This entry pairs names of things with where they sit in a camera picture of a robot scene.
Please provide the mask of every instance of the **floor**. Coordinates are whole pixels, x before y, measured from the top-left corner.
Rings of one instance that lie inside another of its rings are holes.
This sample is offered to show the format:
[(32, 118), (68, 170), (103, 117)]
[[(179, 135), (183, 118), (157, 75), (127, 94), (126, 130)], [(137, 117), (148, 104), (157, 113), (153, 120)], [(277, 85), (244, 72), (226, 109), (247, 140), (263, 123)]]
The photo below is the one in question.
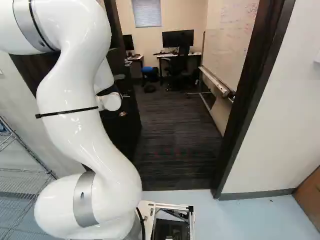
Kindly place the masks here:
[(143, 190), (209, 189), (222, 137), (199, 95), (179, 91), (144, 93), (134, 87), (141, 137), (133, 164)]
[(218, 201), (209, 190), (145, 191), (143, 200), (193, 205), (196, 240), (319, 240), (290, 196)]

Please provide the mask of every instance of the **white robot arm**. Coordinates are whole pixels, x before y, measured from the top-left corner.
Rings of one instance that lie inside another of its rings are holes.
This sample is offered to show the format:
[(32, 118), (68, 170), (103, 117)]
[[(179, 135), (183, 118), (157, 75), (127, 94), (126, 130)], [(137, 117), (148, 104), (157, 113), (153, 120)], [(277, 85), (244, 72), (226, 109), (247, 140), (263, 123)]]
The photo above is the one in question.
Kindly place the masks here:
[[(106, 13), (95, 0), (2, 0), (0, 36), (0, 49), (11, 54), (61, 50), (37, 89), (38, 117), (60, 151), (94, 171), (49, 184), (35, 204), (36, 222), (63, 239), (125, 238), (142, 184), (99, 115), (96, 93), (114, 84), (106, 60), (111, 42)], [(109, 95), (98, 102), (117, 110), (121, 98)]]

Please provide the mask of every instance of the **window blinds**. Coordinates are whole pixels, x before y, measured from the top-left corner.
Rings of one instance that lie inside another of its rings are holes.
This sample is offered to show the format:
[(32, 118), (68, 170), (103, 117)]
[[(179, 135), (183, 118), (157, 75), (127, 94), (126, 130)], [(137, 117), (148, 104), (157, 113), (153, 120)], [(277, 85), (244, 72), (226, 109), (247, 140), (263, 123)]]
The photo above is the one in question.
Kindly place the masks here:
[(136, 28), (160, 27), (160, 0), (132, 0)]

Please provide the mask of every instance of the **wooden door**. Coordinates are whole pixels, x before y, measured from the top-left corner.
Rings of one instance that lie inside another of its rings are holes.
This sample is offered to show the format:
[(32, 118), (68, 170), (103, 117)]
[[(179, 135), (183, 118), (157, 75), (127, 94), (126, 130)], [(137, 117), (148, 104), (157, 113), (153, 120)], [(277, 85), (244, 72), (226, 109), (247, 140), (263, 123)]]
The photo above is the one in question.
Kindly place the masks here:
[(298, 187), (294, 198), (320, 232), (320, 167)]

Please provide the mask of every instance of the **computer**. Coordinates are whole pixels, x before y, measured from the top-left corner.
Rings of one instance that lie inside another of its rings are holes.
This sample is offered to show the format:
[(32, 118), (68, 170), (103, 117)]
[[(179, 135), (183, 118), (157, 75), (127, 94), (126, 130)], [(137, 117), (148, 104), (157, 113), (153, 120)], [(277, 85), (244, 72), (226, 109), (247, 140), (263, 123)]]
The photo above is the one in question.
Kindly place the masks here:
[(177, 48), (181, 44), (193, 46), (194, 45), (194, 30), (181, 31), (164, 31), (162, 33), (162, 43), (164, 48)]
[(126, 51), (135, 50), (132, 35), (123, 35), (123, 41), (124, 41), (124, 46)]

